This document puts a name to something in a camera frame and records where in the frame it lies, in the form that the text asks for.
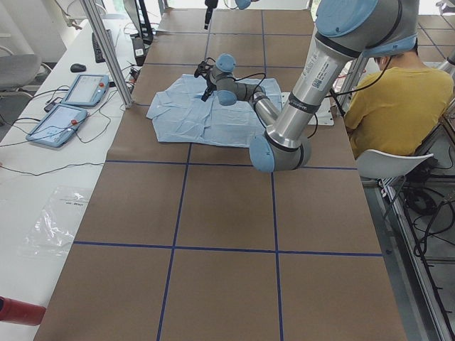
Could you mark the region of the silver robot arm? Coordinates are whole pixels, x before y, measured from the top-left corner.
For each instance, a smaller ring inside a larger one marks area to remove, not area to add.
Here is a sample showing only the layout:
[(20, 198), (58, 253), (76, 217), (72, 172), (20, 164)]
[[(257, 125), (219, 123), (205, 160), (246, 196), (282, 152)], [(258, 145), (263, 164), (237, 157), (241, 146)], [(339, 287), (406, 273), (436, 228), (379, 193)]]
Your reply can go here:
[(282, 109), (259, 85), (235, 80), (235, 59), (223, 53), (212, 64), (201, 62), (206, 101), (216, 93), (221, 105), (250, 104), (267, 125), (250, 142), (250, 160), (259, 171), (290, 171), (305, 165), (311, 145), (303, 130), (318, 111), (346, 63), (363, 57), (394, 55), (411, 49), (417, 39), (418, 1), (322, 1), (312, 35), (314, 50)]
[[(256, 0), (235, 0), (237, 8), (240, 10), (246, 9), (252, 2), (256, 2)], [(205, 0), (204, 4), (206, 6), (206, 11), (203, 28), (205, 30), (208, 30), (213, 15), (213, 10), (218, 7), (218, 0)]]

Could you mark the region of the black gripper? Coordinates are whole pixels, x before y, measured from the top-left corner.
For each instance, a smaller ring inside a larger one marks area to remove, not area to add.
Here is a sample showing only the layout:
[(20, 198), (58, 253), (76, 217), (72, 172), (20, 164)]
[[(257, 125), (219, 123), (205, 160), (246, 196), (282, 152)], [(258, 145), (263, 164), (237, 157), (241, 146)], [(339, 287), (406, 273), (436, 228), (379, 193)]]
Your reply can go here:
[(206, 84), (207, 84), (207, 87), (201, 97), (201, 100), (203, 102), (206, 102), (208, 100), (208, 98), (214, 93), (214, 91), (217, 90), (217, 86), (216, 84), (212, 81), (212, 79), (210, 78), (210, 76), (207, 76), (205, 78), (206, 80)]
[(207, 9), (205, 11), (204, 29), (208, 29), (213, 15), (213, 9), (218, 7), (218, 0), (205, 0), (205, 5)]

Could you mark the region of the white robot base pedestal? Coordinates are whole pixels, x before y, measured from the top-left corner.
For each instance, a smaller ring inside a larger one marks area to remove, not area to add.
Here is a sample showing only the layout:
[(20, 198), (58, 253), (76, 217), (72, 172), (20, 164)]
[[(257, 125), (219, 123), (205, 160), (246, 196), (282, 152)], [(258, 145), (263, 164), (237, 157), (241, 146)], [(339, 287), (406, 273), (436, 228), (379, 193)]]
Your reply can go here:
[(317, 113), (309, 121), (309, 125), (333, 126), (334, 119), (331, 112), (330, 99), (324, 99)]

